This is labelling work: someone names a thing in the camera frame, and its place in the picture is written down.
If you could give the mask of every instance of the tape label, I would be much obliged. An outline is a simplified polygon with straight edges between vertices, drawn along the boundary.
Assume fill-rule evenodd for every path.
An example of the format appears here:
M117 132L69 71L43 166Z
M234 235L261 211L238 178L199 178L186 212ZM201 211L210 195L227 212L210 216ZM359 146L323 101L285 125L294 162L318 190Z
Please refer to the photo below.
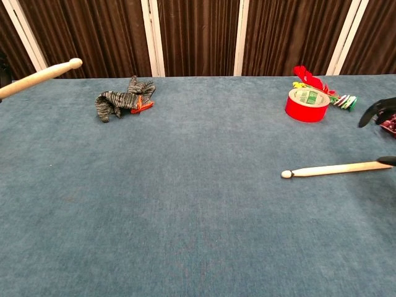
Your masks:
M298 90L296 92L296 98L300 102L309 105L320 105L324 102L323 96L313 90Z

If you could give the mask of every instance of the red duct tape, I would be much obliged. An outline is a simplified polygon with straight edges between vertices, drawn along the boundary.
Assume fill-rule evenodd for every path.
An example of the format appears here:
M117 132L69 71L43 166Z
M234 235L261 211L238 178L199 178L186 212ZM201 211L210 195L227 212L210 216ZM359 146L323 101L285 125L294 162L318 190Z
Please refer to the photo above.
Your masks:
M285 111L302 122L319 122L330 105L330 97L312 88L294 88L289 92Z

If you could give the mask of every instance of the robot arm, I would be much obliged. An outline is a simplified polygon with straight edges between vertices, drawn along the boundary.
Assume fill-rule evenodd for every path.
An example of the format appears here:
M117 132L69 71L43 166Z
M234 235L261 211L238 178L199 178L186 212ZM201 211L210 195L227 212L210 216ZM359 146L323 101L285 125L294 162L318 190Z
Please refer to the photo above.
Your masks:
M371 118L377 115L376 124L381 125L396 113L396 97L381 99L371 105L360 118L358 127L367 125ZM379 163L396 166L396 156L385 156L377 159Z

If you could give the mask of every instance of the drumstick tip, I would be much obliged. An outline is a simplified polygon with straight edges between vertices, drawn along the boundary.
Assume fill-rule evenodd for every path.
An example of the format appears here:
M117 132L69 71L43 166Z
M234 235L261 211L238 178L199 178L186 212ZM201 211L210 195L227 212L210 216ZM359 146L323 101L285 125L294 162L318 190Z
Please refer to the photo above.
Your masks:
M291 172L291 170L285 170L280 175L283 178L291 178L293 176L293 172Z
M77 69L82 65L82 60L79 58L73 58L69 61L69 63L73 69Z

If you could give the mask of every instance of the red fabric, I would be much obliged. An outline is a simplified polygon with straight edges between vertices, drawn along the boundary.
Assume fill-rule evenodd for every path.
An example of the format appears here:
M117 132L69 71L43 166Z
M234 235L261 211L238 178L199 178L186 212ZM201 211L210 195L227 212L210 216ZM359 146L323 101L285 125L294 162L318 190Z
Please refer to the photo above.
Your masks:
M396 137L396 114L394 114L387 121L383 122L380 126Z
M336 95L336 91L329 90L327 85L324 85L320 79L314 77L312 73L310 73L305 66L296 66L294 68L294 73L297 75L301 81L307 85L310 85L318 90L322 90L324 93L334 96Z

